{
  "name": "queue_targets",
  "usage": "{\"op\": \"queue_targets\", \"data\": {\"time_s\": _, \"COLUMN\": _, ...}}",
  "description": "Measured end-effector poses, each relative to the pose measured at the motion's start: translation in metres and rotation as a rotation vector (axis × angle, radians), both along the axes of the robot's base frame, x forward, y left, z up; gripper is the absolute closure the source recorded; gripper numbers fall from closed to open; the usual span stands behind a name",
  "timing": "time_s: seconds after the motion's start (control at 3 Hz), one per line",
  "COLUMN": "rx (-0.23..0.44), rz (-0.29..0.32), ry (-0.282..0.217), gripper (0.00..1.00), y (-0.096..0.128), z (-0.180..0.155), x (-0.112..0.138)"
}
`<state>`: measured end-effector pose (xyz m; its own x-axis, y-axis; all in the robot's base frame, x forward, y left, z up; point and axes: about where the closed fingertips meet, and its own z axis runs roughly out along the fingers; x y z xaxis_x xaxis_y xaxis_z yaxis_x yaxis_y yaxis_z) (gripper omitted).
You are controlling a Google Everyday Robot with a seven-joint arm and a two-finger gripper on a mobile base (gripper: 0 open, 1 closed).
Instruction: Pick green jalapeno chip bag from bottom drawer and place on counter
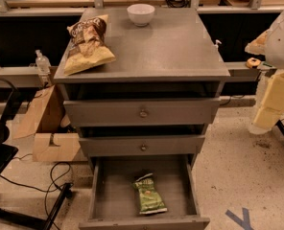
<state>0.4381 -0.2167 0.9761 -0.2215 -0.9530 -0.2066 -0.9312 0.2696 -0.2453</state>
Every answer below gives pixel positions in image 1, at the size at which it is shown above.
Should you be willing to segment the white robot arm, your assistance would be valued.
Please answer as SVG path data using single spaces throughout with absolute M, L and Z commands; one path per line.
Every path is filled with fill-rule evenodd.
M 256 91 L 256 104 L 248 130 L 252 134 L 269 132 L 284 113 L 284 11 L 270 27 L 249 43 L 245 51 L 264 55 L 265 62 L 276 69 L 262 77 Z

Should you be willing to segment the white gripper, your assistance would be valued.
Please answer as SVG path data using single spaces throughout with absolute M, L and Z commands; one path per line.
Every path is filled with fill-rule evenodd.
M 279 70 L 268 80 L 260 107 L 253 119 L 256 127 L 272 129 L 284 112 L 284 70 Z

